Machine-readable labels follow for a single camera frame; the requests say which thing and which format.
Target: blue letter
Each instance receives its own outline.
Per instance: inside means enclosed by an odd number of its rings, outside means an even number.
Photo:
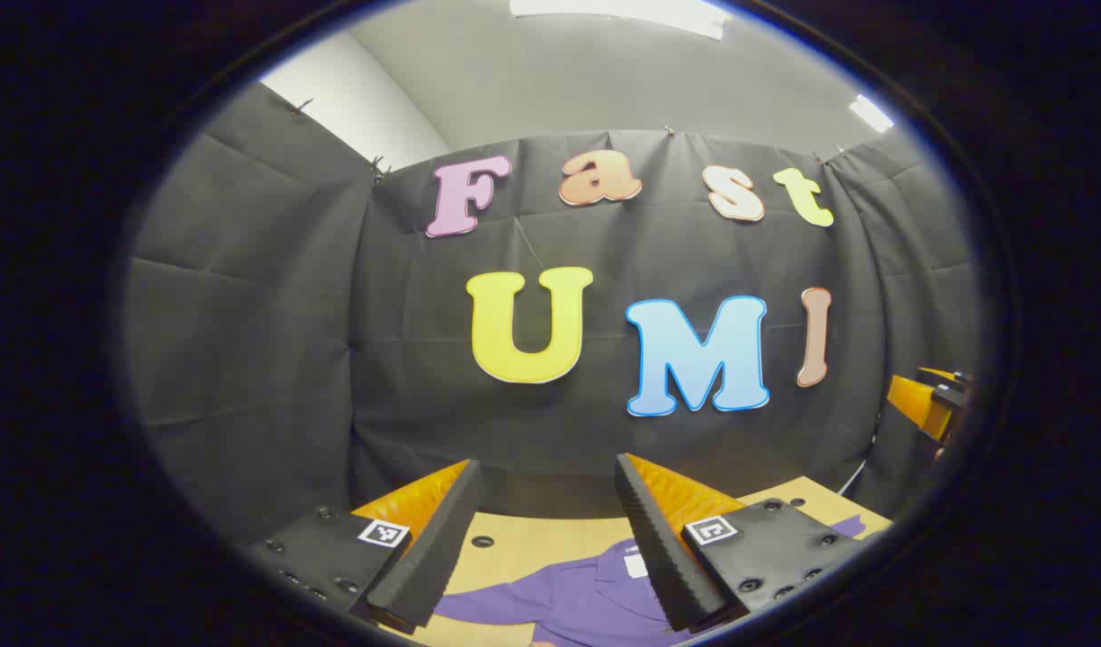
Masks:
[[[723,372],[722,390],[713,396],[715,409],[756,409],[764,405],[770,401],[770,391],[762,385],[764,315],[764,300],[730,297],[718,308],[710,335],[701,343],[673,300],[650,299],[625,308],[625,319],[637,327],[642,342],[637,397],[629,402],[629,412],[674,413],[678,402],[666,393],[666,372],[673,374],[690,410],[702,408],[718,371]]]

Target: screw hole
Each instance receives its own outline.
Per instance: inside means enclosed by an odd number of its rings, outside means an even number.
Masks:
[[[360,592],[360,589],[358,589],[358,585],[355,584],[355,582],[349,581],[349,579],[336,578],[335,579],[335,585],[337,585],[338,589],[341,589],[346,593],[358,593],[358,592]]]

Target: orange letter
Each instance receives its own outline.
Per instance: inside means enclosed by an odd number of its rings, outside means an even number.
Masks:
[[[765,208],[751,189],[754,180],[737,168],[708,165],[702,171],[702,182],[710,188],[710,205],[723,218],[731,220],[762,220]]]
[[[826,377],[826,315],[832,297],[825,287],[802,293],[805,306],[805,359],[797,372],[797,385],[813,386]]]
[[[642,189],[642,180],[629,171],[629,160],[619,151],[582,153],[563,164],[562,172],[569,177],[562,180],[558,196],[567,205],[628,200]]]

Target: wooden table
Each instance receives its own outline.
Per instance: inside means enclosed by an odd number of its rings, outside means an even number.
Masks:
[[[848,498],[838,496],[820,484],[805,476],[762,492],[740,496],[740,503],[751,505],[776,497],[784,501],[804,498],[798,511],[814,519],[833,525],[861,515],[865,531],[855,539],[882,531],[890,520],[866,511],[865,507]],[[489,536],[493,546],[479,548],[471,539]],[[484,589],[488,585],[516,581],[542,567],[559,561],[584,560],[599,556],[604,549],[634,535],[624,517],[610,519],[532,519],[477,513],[467,529],[467,540],[462,544],[458,566],[447,584],[447,593],[464,593]],[[397,630],[382,627],[400,634]],[[453,621],[442,615],[432,615],[428,626],[418,627],[406,638],[432,647],[526,647],[534,634],[534,623],[517,625],[484,625]]]

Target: black fabric backdrop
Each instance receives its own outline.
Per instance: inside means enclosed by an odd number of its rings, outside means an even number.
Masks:
[[[349,504],[348,304],[370,167],[251,86],[165,177],[135,239],[135,408],[197,509],[251,541]]]
[[[800,474],[838,489],[868,459],[854,498],[891,515],[927,460],[913,458],[916,429],[879,430],[873,441],[889,375],[972,369],[981,315],[969,310],[984,306],[957,226],[963,209],[895,132],[827,164],[698,134],[534,136],[373,185],[350,147],[251,87],[143,213],[126,308],[140,418],[179,486],[237,541],[312,505],[366,503],[467,458],[482,462],[484,512],[620,516],[612,473],[621,451],[731,495]],[[628,155],[644,188],[628,201],[570,208],[558,198],[562,165],[596,149]],[[497,154],[513,168],[495,180],[477,229],[424,237],[434,169]],[[755,180],[762,221],[710,208],[708,164]],[[820,185],[832,227],[808,224],[773,182],[792,165]],[[567,265],[595,272],[574,371],[511,385],[477,368],[467,279],[525,276],[514,341],[536,351],[550,335],[537,276]],[[826,287],[833,305],[829,373],[800,388],[806,287]],[[639,341],[625,307],[674,299],[706,336],[735,295],[766,301],[768,404],[628,414]]]
[[[562,165],[595,149],[623,152],[642,193],[571,208],[558,197]],[[471,233],[426,238],[443,164],[504,154],[509,176],[477,212]],[[707,201],[702,168],[746,172],[766,213],[727,220]],[[796,167],[821,187],[835,224],[808,224],[772,175]],[[477,368],[467,279],[517,272],[517,348],[549,340],[545,268],[595,272],[584,292],[584,344],[574,371],[547,385],[511,385]],[[798,388],[806,287],[833,294],[829,375]],[[625,307],[674,299],[701,336],[735,295],[766,301],[762,409],[697,413],[680,404],[634,418],[637,331]],[[884,335],[877,267],[861,218],[835,174],[813,156],[664,131],[535,136],[444,155],[374,187],[360,237],[351,317],[356,487],[366,498],[472,456],[487,476],[484,511],[539,517],[620,516],[613,458],[630,451],[741,495],[806,474],[841,487],[861,463],[883,393]],[[671,393],[677,390],[671,386]]]
[[[998,295],[983,256],[964,232],[971,215],[931,156],[897,131],[829,161],[849,191],[879,265],[886,316],[886,371],[913,377],[919,365],[977,374],[994,355],[986,340]],[[892,516],[917,491],[937,443],[892,405],[849,494]]]

